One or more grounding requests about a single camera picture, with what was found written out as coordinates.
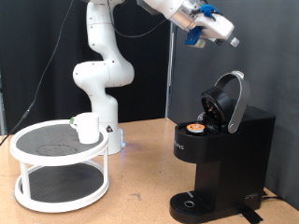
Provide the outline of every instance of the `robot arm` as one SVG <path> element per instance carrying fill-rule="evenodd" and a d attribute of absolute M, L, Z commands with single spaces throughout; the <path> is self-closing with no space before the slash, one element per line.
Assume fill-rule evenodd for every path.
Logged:
<path fill-rule="evenodd" d="M 199 37 L 208 38 L 214 42 L 218 39 L 227 40 L 236 47 L 239 41 L 232 34 L 233 24 L 226 20 L 218 9 L 203 0 L 144 0 L 140 3 L 150 12 L 149 7 L 164 14 L 164 16 L 189 32 L 186 44 L 195 45 Z"/>
<path fill-rule="evenodd" d="M 87 6 L 89 46 L 102 55 L 103 61 L 77 64 L 73 72 L 75 83 L 89 96 L 92 111 L 100 116 L 100 125 L 107 129 L 109 154 L 123 147 L 122 130 L 118 126 L 118 102 L 106 94 L 107 87 L 121 87 L 134 79 L 134 68 L 117 47 L 115 28 L 110 11 L 123 0 L 82 0 Z M 146 10 L 161 12 L 181 29 L 189 32 L 186 44 L 196 46 L 199 37 L 231 39 L 234 26 L 218 10 L 200 0 L 144 0 Z"/>

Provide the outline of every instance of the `black coffee maker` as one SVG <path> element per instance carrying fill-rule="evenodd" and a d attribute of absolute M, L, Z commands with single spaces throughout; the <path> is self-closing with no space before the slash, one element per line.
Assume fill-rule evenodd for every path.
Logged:
<path fill-rule="evenodd" d="M 240 84 L 237 101 L 223 91 L 233 78 Z M 249 96 L 244 75 L 233 71 L 203 92 L 205 113 L 199 120 L 176 127 L 174 154 L 197 164 L 194 190 L 170 201 L 176 221 L 204 223 L 260 208 L 275 116 L 248 106 Z M 190 124 L 205 129 L 197 133 Z"/>

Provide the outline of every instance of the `white two-tier stand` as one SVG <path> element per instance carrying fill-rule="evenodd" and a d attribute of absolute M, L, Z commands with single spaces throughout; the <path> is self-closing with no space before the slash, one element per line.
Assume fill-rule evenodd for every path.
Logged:
<path fill-rule="evenodd" d="M 50 127 L 52 125 L 68 124 L 69 120 L 55 120 L 55 121 L 46 121 L 42 123 L 37 123 L 35 125 L 29 126 L 23 130 L 17 132 L 11 139 L 10 143 L 10 153 L 14 158 L 20 161 L 21 167 L 21 176 L 18 178 L 15 185 L 15 196 L 17 201 L 31 210 L 45 213 L 61 213 L 76 210 L 87 206 L 91 203 L 96 202 L 100 199 L 107 191 L 109 187 L 108 179 L 108 135 L 107 131 L 104 128 L 100 127 L 100 133 L 103 135 L 103 140 L 99 142 L 98 145 L 85 150 L 79 153 L 72 153 L 71 155 L 63 156 L 43 156 L 43 155 L 34 155 L 27 152 L 24 152 L 21 149 L 21 146 L 17 148 L 18 140 L 25 134 L 37 130 L 40 128 Z M 104 155 L 104 167 L 98 164 L 97 162 L 91 161 L 92 158 L 98 155 Z M 78 198 L 71 202 L 59 202 L 59 203 L 45 203 L 33 200 L 31 197 L 31 187 L 30 187 L 30 174 L 43 169 L 44 167 L 63 167 L 67 165 L 74 164 L 87 164 L 91 167 L 96 168 L 101 175 L 103 175 L 104 181 L 99 188 L 92 192 L 91 194 L 84 196 L 83 198 Z M 28 164 L 33 164 L 34 166 L 28 169 Z"/>

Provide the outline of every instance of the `coffee pod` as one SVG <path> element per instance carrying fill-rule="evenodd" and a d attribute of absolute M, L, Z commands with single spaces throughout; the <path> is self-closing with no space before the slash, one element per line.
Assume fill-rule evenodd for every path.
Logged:
<path fill-rule="evenodd" d="M 203 133 L 205 131 L 205 127 L 205 125 L 198 123 L 189 124 L 187 126 L 187 131 L 190 133 Z"/>

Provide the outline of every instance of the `dark background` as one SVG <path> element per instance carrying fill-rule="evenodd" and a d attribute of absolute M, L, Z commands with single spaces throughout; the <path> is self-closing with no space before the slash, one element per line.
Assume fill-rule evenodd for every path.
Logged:
<path fill-rule="evenodd" d="M 274 114 L 276 127 L 265 185 L 299 209 L 299 1 L 210 0 L 234 26 L 237 48 L 206 42 L 184 45 L 178 29 L 169 118 L 196 120 L 203 112 L 201 93 L 224 74 L 239 70 L 248 79 L 249 105 Z M 237 82 L 228 85 L 231 97 Z"/>
<path fill-rule="evenodd" d="M 56 45 L 71 0 L 1 0 L 0 69 L 10 131 L 34 100 L 37 84 Z M 77 63 L 101 61 L 88 46 L 86 6 L 74 0 L 57 52 L 36 104 L 16 130 L 51 119 L 70 119 L 91 111 L 87 94 L 73 80 Z M 116 27 L 126 35 L 146 33 L 164 20 L 151 16 L 135 0 L 114 10 Z M 141 38 L 117 35 L 123 57 L 135 69 L 132 84 L 107 89 L 119 102 L 119 122 L 164 117 L 170 23 Z"/>

